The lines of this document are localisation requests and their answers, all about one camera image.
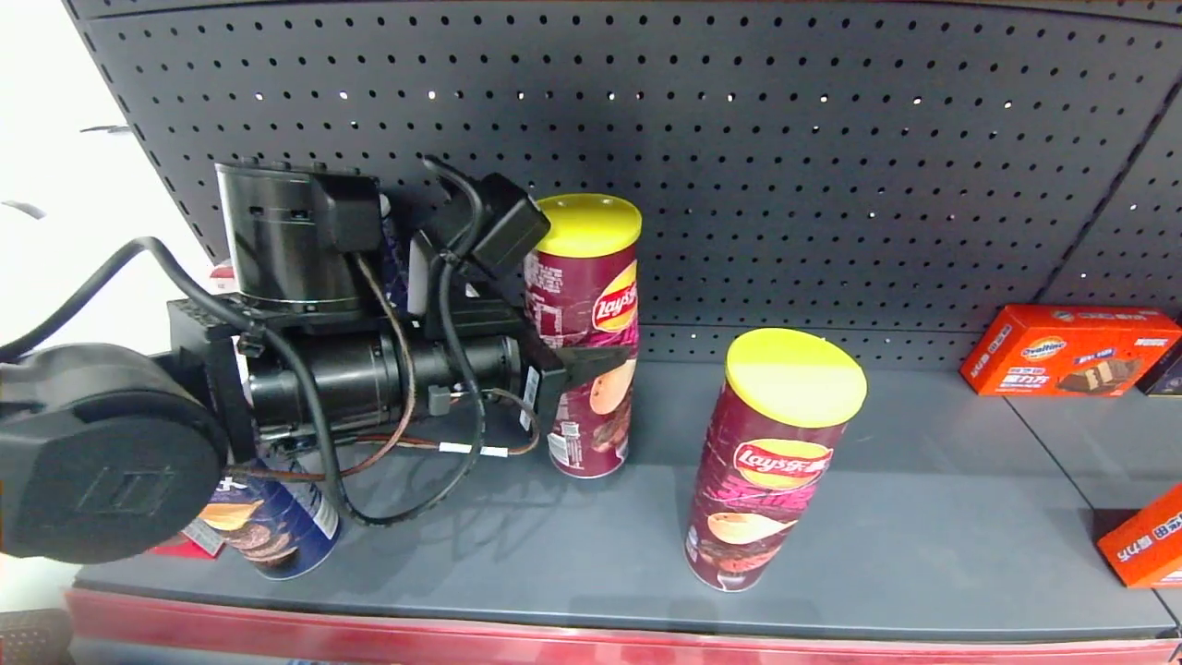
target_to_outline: orange box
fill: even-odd
[[[1099,541],[1126,587],[1182,587],[1182,485]]]
[[[1144,307],[1006,305],[965,359],[982,396],[1123,396],[1182,327]]]

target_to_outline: blue cookie can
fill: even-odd
[[[258,469],[303,471],[297,461],[260,456]],[[320,565],[340,540],[340,519],[312,483],[253,476],[222,478],[201,520],[264,578],[291,580]]]

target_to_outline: store shelf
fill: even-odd
[[[733,595],[706,587],[683,562],[682,529],[721,374],[642,364],[634,458],[603,481],[569,480],[544,451],[485,459],[431,514],[390,530],[351,528],[319,569],[290,582],[227,553],[89,567],[78,586],[331,614],[797,638],[1056,641],[1175,630],[1151,592],[1126,591],[1108,571],[1087,504],[1006,402],[978,398],[948,373],[872,372],[865,409],[761,583]],[[370,511],[389,510],[408,474],[422,496],[456,462],[401,455],[353,494]]]
[[[1095,509],[1095,539],[1182,482],[1177,399],[1134,392],[1111,400],[1008,402]],[[1182,589],[1157,593],[1182,615]]]

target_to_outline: black pegboard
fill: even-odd
[[[645,324],[897,334],[1033,298],[1182,63],[1170,26],[908,4],[255,4],[79,28],[214,257],[214,159],[356,167],[422,211],[434,152],[635,201]]]
[[[1182,107],[1171,104],[1044,301],[1182,311]]]
[[[976,346],[980,335],[966,332],[892,330],[833,330],[808,327],[792,317],[767,319],[764,325],[788,325],[842,347],[866,370],[922,367],[953,371]],[[641,331],[641,353],[648,360],[721,363],[730,343],[748,327],[648,324]]]
[[[1067,12],[1076,14],[1097,14],[1136,21],[1151,21],[1182,25],[1182,2],[1178,0],[1076,0],[1056,2],[1053,0],[987,0],[991,4],[1009,4],[1044,9],[1048,12]]]

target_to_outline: red chip can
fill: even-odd
[[[636,240],[641,211],[604,194],[538,201],[550,233],[525,260],[526,311],[551,348],[631,348],[629,360],[563,396],[546,437],[559,471],[599,478],[628,458],[639,351]]]
[[[740,335],[697,469],[686,558],[707,585],[751,588],[804,515],[866,378],[834,345],[784,328]]]

